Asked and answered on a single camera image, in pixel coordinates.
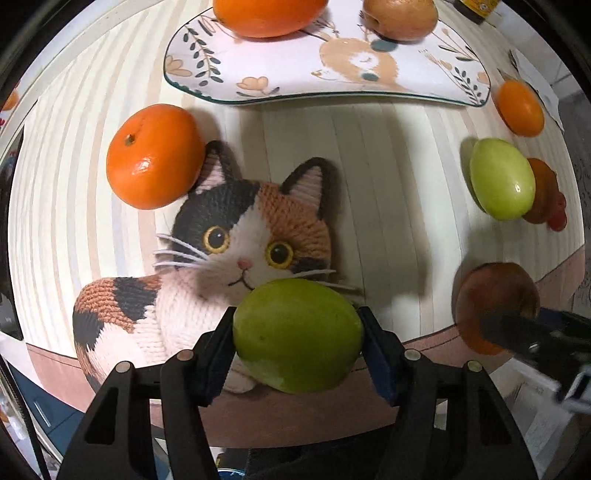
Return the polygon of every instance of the table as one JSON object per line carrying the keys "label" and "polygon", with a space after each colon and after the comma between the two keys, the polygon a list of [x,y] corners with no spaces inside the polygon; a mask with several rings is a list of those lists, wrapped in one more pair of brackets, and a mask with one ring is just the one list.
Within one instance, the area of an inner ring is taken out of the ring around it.
{"label": "table", "polygon": [[[513,72],[509,45],[439,2],[443,21],[485,65]],[[537,138],[513,136],[489,101],[464,108],[390,98],[322,98],[230,107],[198,100],[163,79],[162,60],[179,26],[207,2],[164,0],[128,18],[78,55],[25,120],[9,212],[16,309],[43,387],[84,410],[93,397],[76,359],[72,307],[101,277],[153,272],[157,232],[167,233],[177,201],[156,211],[121,203],[105,176],[109,142],[135,111],[172,103],[197,119],[205,140],[223,139],[247,179],[280,183],[312,156],[340,178],[328,218],[340,279],[363,288],[382,326],[435,361],[479,358],[494,369],[507,354],[472,353],[453,326],[454,289],[471,268],[514,261],[559,308],[584,275],[582,214],[564,140],[549,116]],[[556,234],[523,220],[499,223],[473,201],[464,179],[476,138],[499,137],[555,169],[569,225]],[[159,409],[153,408],[153,422]],[[339,388],[290,396],[265,387],[224,393],[202,412],[211,445],[268,447],[334,439],[378,428],[395,411],[374,392],[363,362]]]}

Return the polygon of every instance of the pear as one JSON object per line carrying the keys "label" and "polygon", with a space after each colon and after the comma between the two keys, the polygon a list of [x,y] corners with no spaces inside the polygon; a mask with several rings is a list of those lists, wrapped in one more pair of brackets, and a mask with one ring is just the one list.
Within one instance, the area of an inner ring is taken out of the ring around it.
{"label": "pear", "polygon": [[363,15],[378,34],[397,41],[421,40],[439,19],[433,0],[363,0]]}

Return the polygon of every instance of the green apple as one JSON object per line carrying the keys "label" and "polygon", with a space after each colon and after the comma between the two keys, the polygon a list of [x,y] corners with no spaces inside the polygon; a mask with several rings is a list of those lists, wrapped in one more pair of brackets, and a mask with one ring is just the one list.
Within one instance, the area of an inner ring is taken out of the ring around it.
{"label": "green apple", "polygon": [[530,211],[535,177],[530,162],[509,142],[485,138],[474,146],[470,181],[480,205],[497,220],[513,220]]}
{"label": "green apple", "polygon": [[259,382],[286,393],[339,385],[363,342],[353,306],[328,287],[302,278],[261,285],[236,309],[236,353]]}

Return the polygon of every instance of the striped tablecloth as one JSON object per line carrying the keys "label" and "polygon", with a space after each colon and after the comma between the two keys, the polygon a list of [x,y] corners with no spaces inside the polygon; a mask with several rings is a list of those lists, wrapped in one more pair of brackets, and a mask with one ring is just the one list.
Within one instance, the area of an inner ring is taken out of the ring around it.
{"label": "striped tablecloth", "polygon": [[[494,89],[502,82],[497,69],[513,71],[507,42],[490,25],[438,6]],[[549,116],[539,137],[523,139],[492,101],[483,108],[351,97],[213,105],[172,88],[162,72],[171,36],[206,7],[164,0],[125,20],[74,59],[29,114],[9,211],[16,309],[28,343],[75,357],[72,307],[80,289],[99,277],[153,272],[155,234],[170,231],[180,201],[135,210],[105,175],[113,134],[153,103],[191,111],[205,140],[229,143],[245,178],[281,182],[310,157],[329,159],[340,177],[329,219],[338,278],[362,287],[358,301],[402,340],[453,324],[458,272],[514,261],[537,281],[584,244],[573,169]],[[568,204],[564,232],[499,223],[477,207],[464,174],[470,146],[484,137],[513,142],[555,169]]]}

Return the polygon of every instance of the mandarin orange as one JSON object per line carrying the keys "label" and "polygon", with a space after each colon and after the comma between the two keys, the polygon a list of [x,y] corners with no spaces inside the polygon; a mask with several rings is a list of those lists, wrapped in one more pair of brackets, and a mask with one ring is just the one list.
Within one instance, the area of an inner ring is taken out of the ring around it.
{"label": "mandarin orange", "polygon": [[191,114],[174,105],[151,105],[129,117],[111,140],[107,180],[125,203],[151,210],[186,194],[203,160]]}
{"label": "mandarin orange", "polygon": [[544,129],[544,111],[535,93],[523,82],[507,80],[495,99],[509,129],[521,137],[536,137]]}
{"label": "mandarin orange", "polygon": [[312,23],[328,0],[213,0],[217,20],[243,37],[280,37]]}

